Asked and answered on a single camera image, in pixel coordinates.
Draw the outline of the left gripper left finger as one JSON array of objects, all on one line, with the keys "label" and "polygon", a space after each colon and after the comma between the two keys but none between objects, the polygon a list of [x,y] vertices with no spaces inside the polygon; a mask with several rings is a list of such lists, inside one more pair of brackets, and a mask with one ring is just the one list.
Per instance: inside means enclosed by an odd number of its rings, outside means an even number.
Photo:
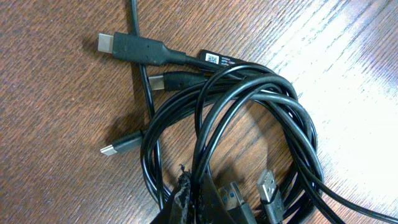
[{"label": "left gripper left finger", "polygon": [[190,223],[191,173],[180,165],[182,171],[178,184],[173,189],[165,207],[150,224],[187,224]]}]

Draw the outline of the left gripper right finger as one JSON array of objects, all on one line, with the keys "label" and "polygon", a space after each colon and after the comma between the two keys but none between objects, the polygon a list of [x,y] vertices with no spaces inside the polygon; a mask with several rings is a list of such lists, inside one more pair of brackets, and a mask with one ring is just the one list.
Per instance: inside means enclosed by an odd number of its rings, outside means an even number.
[{"label": "left gripper right finger", "polygon": [[227,224],[235,223],[226,211],[216,186],[208,174],[202,180],[192,181],[192,202],[195,223]]}]

